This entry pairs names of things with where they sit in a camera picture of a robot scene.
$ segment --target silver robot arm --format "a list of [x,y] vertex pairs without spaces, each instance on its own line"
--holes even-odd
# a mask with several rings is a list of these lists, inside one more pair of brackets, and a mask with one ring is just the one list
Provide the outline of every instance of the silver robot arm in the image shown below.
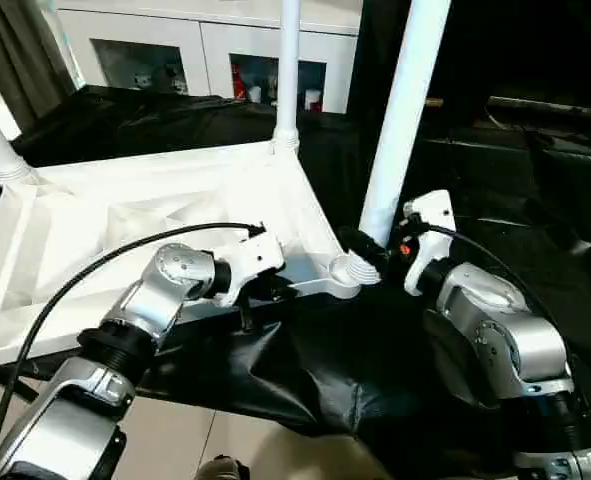
[[13,425],[0,446],[0,479],[111,478],[126,444],[118,424],[184,302],[231,306],[246,283],[283,264],[268,232],[219,258],[179,243],[162,246],[99,327],[80,334],[79,355]]
[[[404,214],[454,230],[445,190],[409,202]],[[470,263],[453,264],[450,237],[427,231],[418,240],[404,288],[417,295],[431,283],[426,290],[438,292],[439,313],[473,345],[506,419],[518,478],[591,479],[591,421],[560,333],[510,282]]]

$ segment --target curtain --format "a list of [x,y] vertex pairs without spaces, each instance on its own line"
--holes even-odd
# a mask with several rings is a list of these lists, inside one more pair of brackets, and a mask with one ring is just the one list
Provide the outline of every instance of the curtain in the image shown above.
[[21,130],[75,91],[34,0],[0,0],[0,93]]

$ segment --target cabinet door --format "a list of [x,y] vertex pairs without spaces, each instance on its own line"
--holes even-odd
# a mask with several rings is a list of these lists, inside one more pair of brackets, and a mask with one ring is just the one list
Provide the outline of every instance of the cabinet door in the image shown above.
[[[200,26],[211,93],[273,102],[279,30],[212,23]],[[300,32],[301,107],[308,108],[312,98],[324,112],[346,112],[356,45],[356,37]]]
[[76,10],[59,17],[86,83],[210,93],[197,22]]

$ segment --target black cloth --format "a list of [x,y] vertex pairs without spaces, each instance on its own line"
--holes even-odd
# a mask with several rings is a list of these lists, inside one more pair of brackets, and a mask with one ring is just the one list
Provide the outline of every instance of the black cloth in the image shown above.
[[[213,97],[86,88],[14,145],[32,165],[53,165],[267,140],[274,120],[269,107]],[[372,138],[340,115],[303,113],[298,127],[299,158],[331,226],[356,226]],[[403,198],[449,189],[458,229],[520,273],[582,348],[577,374],[591,403],[591,250],[571,253],[591,240],[591,149],[578,148],[519,132],[442,136],[424,122]],[[503,273],[457,242],[453,256]],[[350,433],[398,478],[502,471],[509,452],[483,385],[455,398],[443,381],[475,383],[470,351],[425,302],[392,282],[349,301],[319,295],[254,309],[253,332],[237,314],[182,325],[139,393],[308,435]],[[49,378],[62,358],[33,361],[27,373]]]

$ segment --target floor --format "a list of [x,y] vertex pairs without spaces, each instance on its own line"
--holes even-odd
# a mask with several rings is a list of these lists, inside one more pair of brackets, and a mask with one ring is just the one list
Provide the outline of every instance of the floor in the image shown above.
[[[26,404],[14,400],[9,417],[17,418],[24,408]],[[252,480],[388,478],[349,437],[312,439],[275,422],[204,408],[137,398],[122,430],[128,445],[117,479],[190,480],[202,463],[219,454],[250,467]]]

